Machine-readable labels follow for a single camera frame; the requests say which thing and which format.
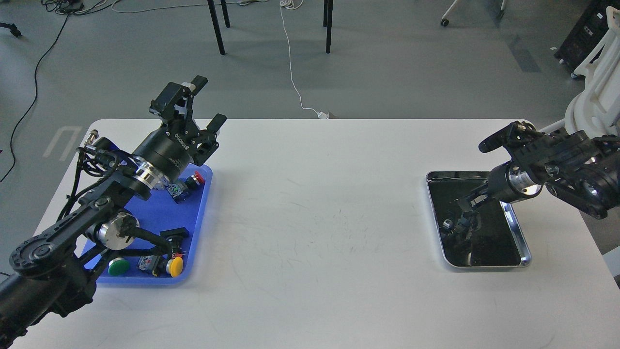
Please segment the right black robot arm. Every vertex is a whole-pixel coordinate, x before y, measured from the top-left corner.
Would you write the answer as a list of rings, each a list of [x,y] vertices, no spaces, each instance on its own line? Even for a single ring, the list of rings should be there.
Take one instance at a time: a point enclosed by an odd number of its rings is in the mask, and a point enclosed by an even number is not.
[[[482,220],[479,210],[491,200],[512,204],[531,199],[542,188],[596,219],[619,205],[619,137],[589,138],[584,131],[539,132],[515,121],[484,139],[482,153],[505,148],[510,160],[491,170],[478,188],[456,199],[457,220],[445,219],[440,234],[448,241],[471,241]]]

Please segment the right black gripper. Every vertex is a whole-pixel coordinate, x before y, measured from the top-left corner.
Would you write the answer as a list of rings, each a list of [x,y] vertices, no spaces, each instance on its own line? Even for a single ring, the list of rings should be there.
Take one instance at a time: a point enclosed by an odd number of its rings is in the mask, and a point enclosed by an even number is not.
[[[486,187],[474,188],[465,196],[454,200],[448,219],[454,222],[448,230],[449,243],[470,242],[472,233],[479,230],[479,208],[490,201],[490,197],[505,203],[516,203],[538,196],[543,187],[534,183],[527,172],[515,162],[506,162],[495,167],[489,174]]]

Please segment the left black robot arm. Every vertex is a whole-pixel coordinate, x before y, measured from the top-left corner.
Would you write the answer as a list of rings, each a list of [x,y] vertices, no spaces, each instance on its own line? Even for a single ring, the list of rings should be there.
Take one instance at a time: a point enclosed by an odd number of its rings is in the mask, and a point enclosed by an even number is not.
[[[133,197],[148,200],[157,186],[173,183],[189,164],[203,165],[217,150],[226,116],[218,113],[204,129],[192,118],[193,99],[207,82],[200,75],[169,82],[149,106],[161,126],[132,153],[96,133],[77,149],[78,170],[92,164],[98,180],[82,191],[73,188],[57,221],[10,254],[14,273],[1,283],[3,349],[48,313],[65,317],[93,302],[96,281],[111,260],[172,258],[172,243],[139,227],[125,206]]]

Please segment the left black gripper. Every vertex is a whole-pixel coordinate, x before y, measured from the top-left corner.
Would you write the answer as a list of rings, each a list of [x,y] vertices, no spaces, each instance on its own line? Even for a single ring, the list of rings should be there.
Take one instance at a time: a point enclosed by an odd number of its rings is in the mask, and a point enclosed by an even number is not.
[[[164,180],[174,181],[190,164],[204,165],[219,148],[217,135],[227,117],[217,113],[202,130],[192,118],[193,98],[207,83],[202,76],[182,84],[169,82],[151,101],[149,112],[159,117],[162,125],[132,154],[137,165],[133,178],[149,190]]]

